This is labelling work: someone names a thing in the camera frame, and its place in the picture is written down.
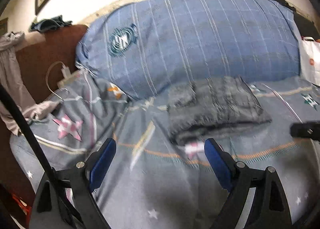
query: black pole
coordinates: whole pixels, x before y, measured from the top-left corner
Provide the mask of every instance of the black pole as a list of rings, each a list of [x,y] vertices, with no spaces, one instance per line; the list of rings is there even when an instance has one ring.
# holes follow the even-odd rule
[[[4,204],[0,201],[0,227],[6,229],[19,229],[19,226],[10,216]]]
[[[14,118],[14,120],[18,124],[21,132],[26,137],[30,147],[32,148],[33,152],[38,158],[42,168],[44,169],[44,172],[47,174],[48,179],[50,180],[54,190],[56,191],[56,194],[60,197],[63,204],[66,206],[66,208],[70,210],[72,215],[82,223],[81,215],[79,214],[79,212],[69,202],[67,197],[64,194],[61,194],[61,190],[59,190],[61,186],[58,183],[55,173],[53,172],[47,158],[45,157],[38,141],[36,140],[33,132],[31,131],[29,125],[24,119],[21,111],[18,109],[17,105],[15,104],[11,96],[8,94],[8,92],[5,90],[5,88],[1,84],[0,84],[0,101],[3,103],[5,108],[9,111],[11,116]]]

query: brown headboard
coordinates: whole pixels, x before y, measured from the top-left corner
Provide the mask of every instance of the brown headboard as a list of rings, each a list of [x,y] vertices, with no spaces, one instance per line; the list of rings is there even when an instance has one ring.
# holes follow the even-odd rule
[[[85,25],[64,27],[47,33],[26,33],[26,41],[16,47],[16,56],[24,85],[36,103],[50,95],[45,84],[48,67],[55,61],[62,61],[70,68],[75,68],[76,45],[87,31]],[[62,80],[61,67],[54,67],[49,76],[52,90],[57,89],[57,82]],[[29,206],[32,206],[35,194],[31,184],[15,160],[10,146],[10,132],[0,119],[0,134],[2,138],[0,159],[0,183],[11,192],[20,196]]]

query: gray bedsheet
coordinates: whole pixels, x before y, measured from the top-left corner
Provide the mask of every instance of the gray bedsheet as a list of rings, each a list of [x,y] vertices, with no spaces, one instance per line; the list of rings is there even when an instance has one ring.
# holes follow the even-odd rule
[[[303,121],[319,119],[319,100],[308,82],[292,77],[265,84],[278,91]],[[156,98],[127,103],[125,95],[119,99],[110,87],[84,73],[68,87],[67,95],[59,92],[68,99],[46,122],[31,125],[51,165],[63,169],[85,160],[111,136],[117,142],[117,153],[93,194],[112,228],[209,228],[228,192],[221,188],[204,152],[187,154],[186,147],[169,142],[167,91]],[[293,139],[289,126],[297,119],[283,101],[261,83],[251,88],[273,121],[249,133],[223,134],[215,139],[235,160],[258,169],[276,168],[294,222],[318,198],[314,147],[319,144]],[[52,119],[65,114],[73,122],[83,121],[78,130],[81,142],[71,134],[58,139],[58,124]],[[201,141],[194,145],[201,148]],[[28,143],[22,135],[12,136],[11,148],[36,190],[43,170]],[[244,226],[253,195],[251,189],[238,228]]]

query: red object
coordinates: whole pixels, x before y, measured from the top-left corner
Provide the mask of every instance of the red object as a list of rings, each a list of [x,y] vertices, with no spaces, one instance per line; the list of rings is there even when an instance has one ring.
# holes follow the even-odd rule
[[[29,225],[32,208],[30,206],[27,206],[27,204],[23,202],[23,200],[15,194],[12,194],[12,198],[18,203],[22,211],[26,214],[26,223],[27,225]]]

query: bed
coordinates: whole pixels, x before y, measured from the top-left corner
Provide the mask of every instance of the bed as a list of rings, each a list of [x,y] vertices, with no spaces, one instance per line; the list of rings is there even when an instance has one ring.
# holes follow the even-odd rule
[[[209,228],[220,212],[228,192],[201,150],[206,138],[186,146],[170,142],[168,89],[190,78],[241,75],[272,122],[215,140],[249,167],[277,170],[292,222],[319,197],[319,144],[290,136],[297,119],[284,103],[302,121],[319,119],[318,90],[299,78],[300,37],[292,12],[270,0],[197,1],[202,10],[194,0],[154,0],[99,18],[78,44],[78,78],[57,91],[64,101],[30,125],[56,170],[86,160],[114,138],[116,156],[93,193],[112,228]],[[183,22],[187,27],[178,31]],[[76,133],[61,133],[63,121],[75,125]],[[11,137],[11,149],[36,191],[43,170],[23,135]],[[250,189],[237,228],[245,224],[253,195]]]

